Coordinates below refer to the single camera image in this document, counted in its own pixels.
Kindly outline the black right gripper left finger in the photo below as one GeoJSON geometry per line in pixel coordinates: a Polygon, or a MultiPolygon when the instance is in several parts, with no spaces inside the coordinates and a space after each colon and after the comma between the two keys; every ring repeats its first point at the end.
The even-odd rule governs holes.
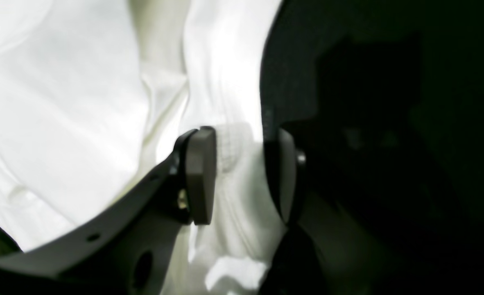
{"type": "Polygon", "coordinates": [[[211,223],[216,144],[212,127],[186,132],[169,157],[97,217],[0,258],[0,295],[158,295],[182,226],[211,223]]]}

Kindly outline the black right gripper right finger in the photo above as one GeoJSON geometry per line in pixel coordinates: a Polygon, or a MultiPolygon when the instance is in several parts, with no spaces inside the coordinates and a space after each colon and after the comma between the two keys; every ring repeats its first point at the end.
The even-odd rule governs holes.
{"type": "Polygon", "coordinates": [[[284,129],[265,141],[265,159],[287,227],[265,294],[484,295],[484,252],[382,212],[284,129]]]}

